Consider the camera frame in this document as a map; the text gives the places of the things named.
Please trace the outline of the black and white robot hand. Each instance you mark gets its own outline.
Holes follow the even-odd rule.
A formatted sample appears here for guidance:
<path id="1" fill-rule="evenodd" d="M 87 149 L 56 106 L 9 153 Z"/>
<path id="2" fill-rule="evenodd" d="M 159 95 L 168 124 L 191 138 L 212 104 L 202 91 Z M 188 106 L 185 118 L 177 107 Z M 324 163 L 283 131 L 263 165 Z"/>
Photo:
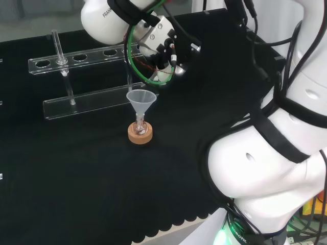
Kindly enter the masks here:
<path id="1" fill-rule="evenodd" d="M 200 52 L 201 42 L 192 35 L 189 35 L 183 27 L 172 17 L 170 22 L 163 15 L 155 16 L 157 23 L 154 26 L 148 25 L 144 20 L 132 31 L 133 37 L 139 44 L 141 54 L 151 63 L 150 67 L 154 69 L 151 78 L 146 83 L 155 86 L 165 86 L 173 78 L 177 70 L 182 68 L 177 64 L 177 51 L 175 41 L 177 34 L 173 25 L 189 40 L 192 51 Z"/>

